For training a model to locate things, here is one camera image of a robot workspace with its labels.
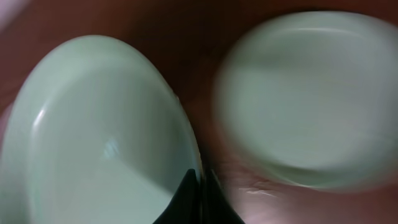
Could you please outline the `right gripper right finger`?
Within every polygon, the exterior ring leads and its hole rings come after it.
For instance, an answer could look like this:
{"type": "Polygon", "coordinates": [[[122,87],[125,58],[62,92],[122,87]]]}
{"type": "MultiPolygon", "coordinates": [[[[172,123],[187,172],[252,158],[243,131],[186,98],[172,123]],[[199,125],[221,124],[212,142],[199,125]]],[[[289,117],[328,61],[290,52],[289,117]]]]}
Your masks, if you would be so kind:
{"type": "Polygon", "coordinates": [[[210,169],[205,172],[203,190],[204,224],[244,224],[227,201],[215,173],[210,169]]]}

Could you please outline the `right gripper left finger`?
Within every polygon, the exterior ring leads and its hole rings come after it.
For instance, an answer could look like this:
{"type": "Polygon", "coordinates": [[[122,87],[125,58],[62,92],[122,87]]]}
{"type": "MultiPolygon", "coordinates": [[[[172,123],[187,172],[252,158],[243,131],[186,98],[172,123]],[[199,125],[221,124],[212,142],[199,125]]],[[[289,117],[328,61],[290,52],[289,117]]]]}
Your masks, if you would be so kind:
{"type": "Polygon", "coordinates": [[[199,183],[194,169],[185,173],[177,191],[154,224],[198,224],[199,183]]]}

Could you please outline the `pale green plate front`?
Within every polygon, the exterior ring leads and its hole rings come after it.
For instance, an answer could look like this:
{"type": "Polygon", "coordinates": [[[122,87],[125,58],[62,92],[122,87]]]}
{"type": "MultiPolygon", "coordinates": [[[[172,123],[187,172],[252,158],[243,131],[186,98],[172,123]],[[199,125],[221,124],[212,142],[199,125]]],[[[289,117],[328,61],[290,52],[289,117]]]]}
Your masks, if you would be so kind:
{"type": "Polygon", "coordinates": [[[130,45],[101,35],[47,54],[1,152],[2,223],[154,223],[201,163],[177,96],[130,45]]]}

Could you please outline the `pale green plate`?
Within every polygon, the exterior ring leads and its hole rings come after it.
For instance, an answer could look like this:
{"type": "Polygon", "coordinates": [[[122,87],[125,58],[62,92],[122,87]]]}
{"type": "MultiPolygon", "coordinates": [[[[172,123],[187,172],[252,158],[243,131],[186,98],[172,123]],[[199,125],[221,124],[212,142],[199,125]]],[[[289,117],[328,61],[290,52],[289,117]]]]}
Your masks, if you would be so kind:
{"type": "Polygon", "coordinates": [[[177,96],[130,45],[101,35],[47,54],[1,152],[2,223],[154,223],[201,163],[177,96]]]}
{"type": "Polygon", "coordinates": [[[276,17],[226,56],[213,114],[257,173],[317,190],[397,175],[397,27],[352,12],[276,17]]]}

